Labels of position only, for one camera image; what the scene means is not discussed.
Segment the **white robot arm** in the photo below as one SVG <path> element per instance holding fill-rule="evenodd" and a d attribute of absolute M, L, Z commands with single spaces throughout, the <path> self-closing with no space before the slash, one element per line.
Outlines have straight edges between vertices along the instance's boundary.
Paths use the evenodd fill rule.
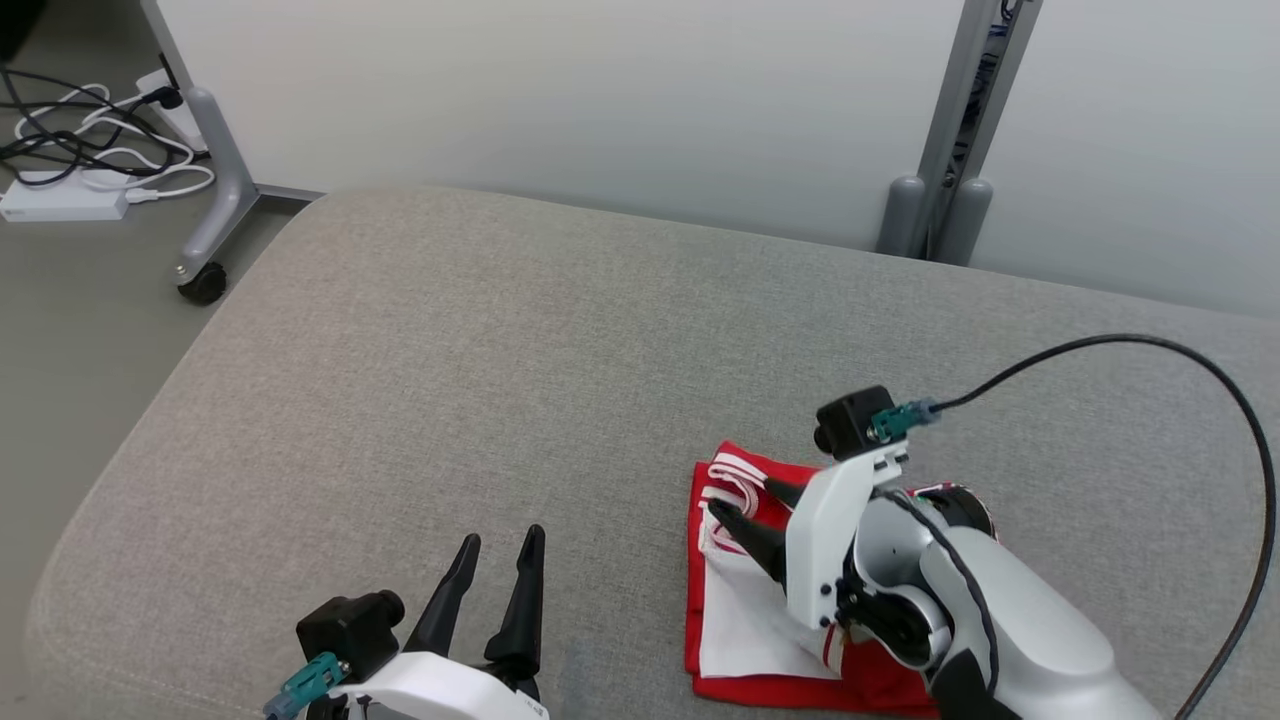
<path fill-rule="evenodd" d="M 534 525 L 516 561 L 516 587 L 502 628 L 485 646 L 485 661 L 449 659 L 462 596 L 471 588 L 480 536 L 462 541 L 453 565 L 426 603 L 403 652 L 392 628 L 404 605 L 390 591 L 335 597 L 298 623 L 311 659 L 262 708 L 266 720 L 365 720 L 380 705 L 413 720 L 549 720 L 539 702 L 543 559 L 547 536 Z"/>
<path fill-rule="evenodd" d="M 787 612 L 874 637 L 923 674 L 943 720 L 1160 717 L 1102 633 L 995 539 L 968 491 L 884 489 L 908 460 L 905 430 L 884 415 L 896 410 L 876 387 L 818 413 L 819 446 L 841 461 L 804 488 L 765 484 L 794 509 L 785 533 L 710 505 L 783 585 Z M 929 421 L 928 407 L 905 411 Z M 890 423 L 883 436 L 873 419 Z"/>

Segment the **sofa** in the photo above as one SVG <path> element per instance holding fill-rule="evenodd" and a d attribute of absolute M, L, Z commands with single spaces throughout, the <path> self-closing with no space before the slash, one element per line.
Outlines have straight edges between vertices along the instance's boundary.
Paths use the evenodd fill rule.
<path fill-rule="evenodd" d="M 883 384 L 955 397 L 1051 345 L 1193 346 L 1280 432 L 1280 325 L 966 268 L 447 188 L 306 208 L 228 293 L 49 560 L 26 659 L 68 720 L 261 717 L 294 624 L 383 588 L 412 626 L 484 547 L 453 653 L 479 660 L 524 533 L 547 532 L 539 684 L 557 720 L 828 717 L 695 697 L 694 464 L 722 439 L 829 461 L 814 411 Z M 1234 621 L 1257 450 L 1187 359 L 1103 346 L 911 436 L 1172 715 Z M 1196 717 L 1280 716 L 1274 587 Z"/>

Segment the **red towel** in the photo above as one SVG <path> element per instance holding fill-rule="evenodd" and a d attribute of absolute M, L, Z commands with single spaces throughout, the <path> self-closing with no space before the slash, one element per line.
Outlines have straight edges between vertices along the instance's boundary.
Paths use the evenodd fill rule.
<path fill-rule="evenodd" d="M 806 484 L 817 468 L 776 462 L 724 442 L 719 452 L 736 455 L 755 465 L 765 475 L 792 484 Z M 724 702 L 762 707 L 823 708 L 845 712 L 896 714 L 913 717 L 937 717 L 937 708 L 924 689 L 919 673 L 899 665 L 874 641 L 844 643 L 840 661 L 841 679 L 799 678 L 791 675 L 751 675 L 745 678 L 703 678 L 699 674 L 699 647 L 703 632 L 703 596 L 705 560 L 698 550 L 703 521 L 699 501 L 703 489 L 716 480 L 709 465 L 699 462 L 689 496 L 689 607 L 685 623 L 685 669 L 694 678 L 694 693 Z M 785 528 L 790 511 L 785 505 L 759 493 L 755 519 L 776 528 Z"/>

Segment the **white wall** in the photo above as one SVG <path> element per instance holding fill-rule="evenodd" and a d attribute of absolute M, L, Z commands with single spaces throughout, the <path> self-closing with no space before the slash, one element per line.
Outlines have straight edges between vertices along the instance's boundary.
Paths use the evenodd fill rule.
<path fill-rule="evenodd" d="M 1044 0 L 972 264 L 1280 318 L 1280 5 Z"/>
<path fill-rule="evenodd" d="M 159 0 L 259 183 L 433 182 L 870 249 L 963 0 Z"/>

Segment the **floor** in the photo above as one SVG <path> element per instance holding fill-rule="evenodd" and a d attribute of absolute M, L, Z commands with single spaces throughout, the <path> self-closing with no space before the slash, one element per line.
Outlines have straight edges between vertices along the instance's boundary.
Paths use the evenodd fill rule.
<path fill-rule="evenodd" d="M 124 96 L 159 67 L 156 53 L 137 0 L 54 0 L 12 67 Z M 0 109 L 0 133 L 15 119 Z M 9 182 L 0 170 L 0 186 Z M 19 652 L 31 592 L 61 528 L 218 309 L 183 301 L 168 272 L 210 200 L 138 205 L 113 223 L 0 220 L 0 716 L 47 717 Z M 273 200 L 250 213 L 218 256 L 230 292 L 300 208 Z"/>

